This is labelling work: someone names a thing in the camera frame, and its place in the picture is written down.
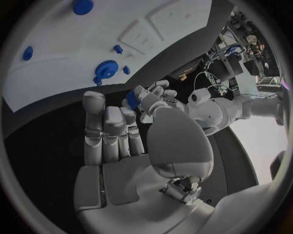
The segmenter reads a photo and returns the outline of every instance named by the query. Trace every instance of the blue object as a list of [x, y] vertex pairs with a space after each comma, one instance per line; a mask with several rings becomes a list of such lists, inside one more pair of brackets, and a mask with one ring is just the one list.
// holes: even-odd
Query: blue object
[[95, 71], [96, 77], [94, 78], [94, 82], [97, 85], [102, 84], [102, 79], [109, 79], [115, 75], [118, 71], [118, 64], [113, 60], [108, 60], [100, 63]]
[[94, 7], [92, 0], [76, 0], [74, 2], [73, 11], [76, 15], [82, 16], [89, 13]]
[[131, 90], [126, 95], [126, 98], [127, 98], [127, 103], [132, 110], [134, 110], [136, 107], [138, 107], [141, 104], [141, 102], [135, 97], [133, 90]]
[[33, 56], [33, 52], [34, 52], [33, 47], [28, 46], [22, 55], [22, 59], [25, 61], [30, 60]]
[[117, 54], [122, 54], [123, 52], [123, 49], [120, 45], [115, 45], [113, 49], [116, 51]]
[[126, 75], [129, 75], [129, 74], [130, 74], [130, 68], [127, 67], [127, 66], [125, 66], [125, 67], [123, 68], [123, 72], [124, 72]]

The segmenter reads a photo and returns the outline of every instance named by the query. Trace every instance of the white wall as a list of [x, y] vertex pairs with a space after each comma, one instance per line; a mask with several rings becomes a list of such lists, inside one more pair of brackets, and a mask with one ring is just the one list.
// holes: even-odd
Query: white wall
[[285, 128], [271, 117], [251, 117], [230, 125], [247, 151], [259, 184], [272, 180], [270, 164], [277, 154], [287, 148]]

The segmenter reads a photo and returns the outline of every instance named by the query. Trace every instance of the white surface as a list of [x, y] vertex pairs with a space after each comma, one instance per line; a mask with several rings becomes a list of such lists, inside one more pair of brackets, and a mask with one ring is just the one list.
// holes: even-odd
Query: white surface
[[285, 128], [278, 126], [273, 118], [255, 116], [238, 120], [230, 127], [247, 151], [259, 184], [270, 182], [270, 164], [287, 148]]
[[[205, 27], [211, 0], [94, 0], [94, 8], [84, 16], [74, 14], [72, 0], [54, 4], [46, 5], [45, 14], [36, 14], [27, 25], [30, 29], [14, 31], [21, 46], [3, 91], [13, 111], [58, 93], [95, 86], [95, 68], [105, 60], [117, 61], [119, 70], [103, 85], [125, 83], [161, 51]], [[116, 44], [122, 46], [122, 55], [113, 51]], [[28, 46], [34, 54], [23, 61]], [[125, 65], [130, 75], [123, 73]]]

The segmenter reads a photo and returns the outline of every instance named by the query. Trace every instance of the dark background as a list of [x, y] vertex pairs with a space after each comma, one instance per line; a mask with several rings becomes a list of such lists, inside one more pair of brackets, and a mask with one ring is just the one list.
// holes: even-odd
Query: dark background
[[[7, 33], [11, 29], [11, 27], [15, 24], [16, 20], [21, 16], [22, 12], [34, 1], [32, 0], [3, 0], [0, 3], [0, 20], [1, 20], [1, 38], [0, 44], [2, 44], [3, 40], [5, 39]], [[260, 0], [259, 1], [265, 11], [275, 20], [278, 24], [279, 28], [283, 31], [284, 35], [286, 36], [287, 40], [293, 45], [293, 33], [292, 33], [292, 26], [291, 23], [293, 22], [293, 4], [290, 2], [286, 2], [285, 0]], [[74, 118], [71, 118], [72, 122], [68, 122], [68, 124], [74, 124]], [[25, 141], [26, 136], [22, 136], [20, 141]], [[40, 131], [39, 135], [35, 137], [42, 137], [42, 132]], [[68, 150], [74, 151], [76, 155], [82, 154], [79, 149], [76, 149], [76, 145], [74, 144], [74, 139], [72, 142], [69, 142], [70, 147]], [[42, 157], [39, 158], [40, 162], [42, 161], [42, 165], [46, 163], [46, 161], [42, 160]], [[58, 163], [57, 158], [51, 158], [49, 160], [55, 160]], [[80, 157], [72, 158], [72, 162], [68, 162], [69, 164], [74, 161], [81, 160]], [[46, 167], [38, 168], [37, 170], [49, 170]], [[31, 179], [34, 179], [35, 176], [38, 176], [35, 173], [31, 173]], [[58, 191], [52, 191], [52, 195], [58, 195]], [[293, 233], [293, 190], [291, 189], [290, 193], [288, 194], [287, 199], [284, 201], [282, 206], [280, 207], [279, 211], [273, 216], [272, 220], [268, 223], [266, 227], [261, 231], [261, 233]], [[1, 225], [2, 229], [6, 230], [9, 233], [20, 233], [20, 234], [28, 234], [32, 233], [31, 230], [21, 221], [18, 217], [15, 210], [12, 208], [10, 203], [8, 202], [5, 194], [1, 190], [0, 192], [0, 207], [2, 208], [2, 219]]]

